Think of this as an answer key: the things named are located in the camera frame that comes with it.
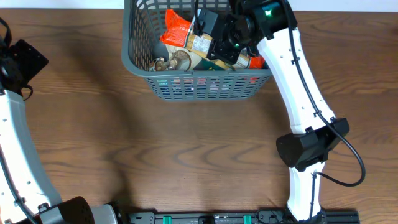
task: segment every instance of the wood grain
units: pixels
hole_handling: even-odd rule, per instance
[[[242,101],[167,103],[120,59],[122,10],[1,9],[14,38],[50,60],[31,82],[27,120],[51,181],[67,200],[118,199],[165,211],[283,207],[289,174],[276,148],[289,122],[273,80]],[[398,14],[298,12],[313,74],[368,175],[322,180],[325,208],[362,223],[398,222]],[[338,146],[325,172],[359,178]]]

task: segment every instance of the white wall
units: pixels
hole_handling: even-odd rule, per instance
[[[123,0],[0,0],[0,7],[123,9]],[[398,0],[290,0],[298,11],[398,12]]]

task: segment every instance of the white label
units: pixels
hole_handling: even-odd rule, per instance
[[[234,64],[232,67],[234,67],[235,69],[244,69],[247,68],[248,66],[249,66],[249,61],[239,56],[238,61],[236,61],[236,64]]]
[[[196,36],[192,43],[192,50],[198,50],[200,52],[207,53],[210,48],[211,40],[204,37]]]

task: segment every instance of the green clip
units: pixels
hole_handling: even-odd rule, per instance
[[[243,224],[251,224],[251,215],[243,216]]]
[[[172,224],[172,217],[163,217],[163,224]]]

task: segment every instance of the gray plastic basket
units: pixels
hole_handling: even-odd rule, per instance
[[[122,61],[164,100],[248,98],[271,76],[269,70],[148,72],[154,46],[165,32],[165,10],[191,20],[195,0],[124,0]],[[228,0],[199,0],[199,8],[228,13]]]

